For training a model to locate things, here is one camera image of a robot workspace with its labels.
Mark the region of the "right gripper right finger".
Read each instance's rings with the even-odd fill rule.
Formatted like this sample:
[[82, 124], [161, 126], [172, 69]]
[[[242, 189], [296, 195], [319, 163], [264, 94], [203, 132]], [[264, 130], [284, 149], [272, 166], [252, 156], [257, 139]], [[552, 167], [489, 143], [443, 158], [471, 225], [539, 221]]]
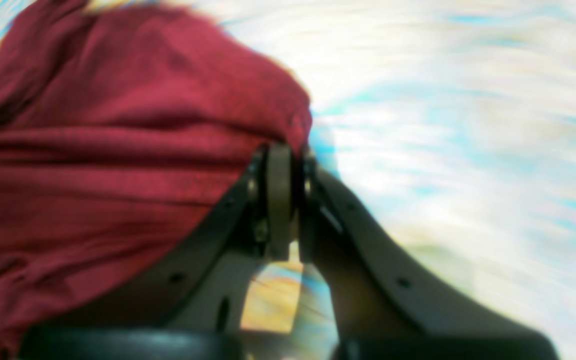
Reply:
[[389, 237], [358, 197], [302, 155], [300, 257], [330, 290], [334, 360], [557, 360], [541, 332], [464, 296]]

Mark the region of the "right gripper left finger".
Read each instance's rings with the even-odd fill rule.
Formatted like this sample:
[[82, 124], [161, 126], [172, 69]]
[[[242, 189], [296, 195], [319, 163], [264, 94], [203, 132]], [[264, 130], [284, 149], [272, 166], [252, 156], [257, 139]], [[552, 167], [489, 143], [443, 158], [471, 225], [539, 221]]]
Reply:
[[20, 360], [244, 360], [249, 281], [290, 258], [292, 153], [261, 147], [188, 237], [135, 277], [30, 330]]

